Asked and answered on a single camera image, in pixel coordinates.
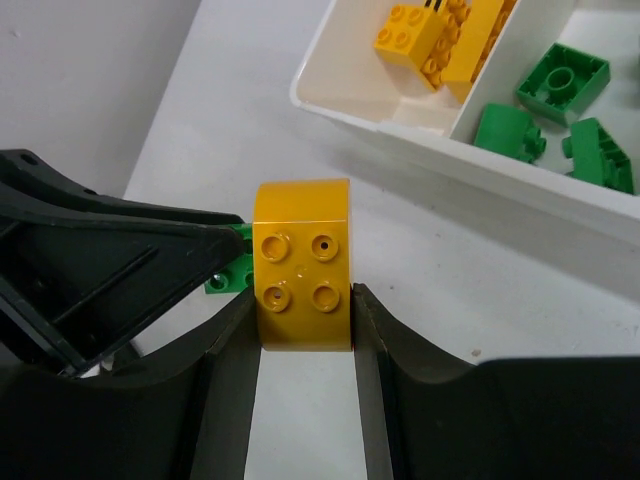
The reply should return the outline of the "green square lego brick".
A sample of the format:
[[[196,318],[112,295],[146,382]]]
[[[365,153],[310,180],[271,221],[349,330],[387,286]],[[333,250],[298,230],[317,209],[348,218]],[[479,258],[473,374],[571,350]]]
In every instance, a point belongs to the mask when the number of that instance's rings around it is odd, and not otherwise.
[[[473,145],[532,164],[545,152],[547,140],[528,112],[489,103],[483,110]]]
[[[205,284],[206,294],[239,293],[253,285],[253,240],[252,225],[232,225],[243,239],[244,252],[227,264],[222,270],[216,272]]]

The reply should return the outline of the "yellow striped lego brick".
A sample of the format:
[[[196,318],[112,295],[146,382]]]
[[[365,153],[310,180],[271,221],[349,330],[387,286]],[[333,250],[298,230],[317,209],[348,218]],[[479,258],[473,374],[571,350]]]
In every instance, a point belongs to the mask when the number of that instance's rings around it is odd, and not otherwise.
[[[509,19],[514,1],[427,1],[444,29],[420,69],[428,88],[464,103]]]

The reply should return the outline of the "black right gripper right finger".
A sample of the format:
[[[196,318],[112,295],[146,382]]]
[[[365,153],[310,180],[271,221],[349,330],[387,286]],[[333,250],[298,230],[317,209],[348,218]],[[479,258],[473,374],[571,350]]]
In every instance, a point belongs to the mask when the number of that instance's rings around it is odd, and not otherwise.
[[[352,289],[352,333],[371,479],[635,479],[635,357],[473,365]]]

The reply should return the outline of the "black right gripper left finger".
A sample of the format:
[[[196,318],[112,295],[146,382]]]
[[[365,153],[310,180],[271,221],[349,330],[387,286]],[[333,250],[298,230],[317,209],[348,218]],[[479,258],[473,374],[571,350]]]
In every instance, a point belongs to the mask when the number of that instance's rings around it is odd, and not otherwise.
[[[108,375],[1,372],[5,479],[240,479],[261,347],[251,290]]]

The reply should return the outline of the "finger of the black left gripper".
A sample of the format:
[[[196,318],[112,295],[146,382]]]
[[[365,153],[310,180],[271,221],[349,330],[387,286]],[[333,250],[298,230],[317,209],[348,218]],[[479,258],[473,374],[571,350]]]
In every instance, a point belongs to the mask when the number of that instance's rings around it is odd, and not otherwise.
[[[22,223],[19,221],[11,221],[6,224],[1,225],[0,231],[0,239],[5,240],[8,239],[12,234],[15,234],[20,231],[22,227]]]
[[[22,363],[77,376],[116,352],[244,244],[231,213],[101,195],[35,153],[1,154],[1,341]]]

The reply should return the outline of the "yellow curved lego brick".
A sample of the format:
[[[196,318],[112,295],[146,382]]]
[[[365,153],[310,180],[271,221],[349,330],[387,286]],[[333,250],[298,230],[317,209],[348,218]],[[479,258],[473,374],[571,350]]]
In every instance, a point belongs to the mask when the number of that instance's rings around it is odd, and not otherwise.
[[[259,187],[252,223],[253,272],[265,349],[351,349],[350,219],[347,179]]]

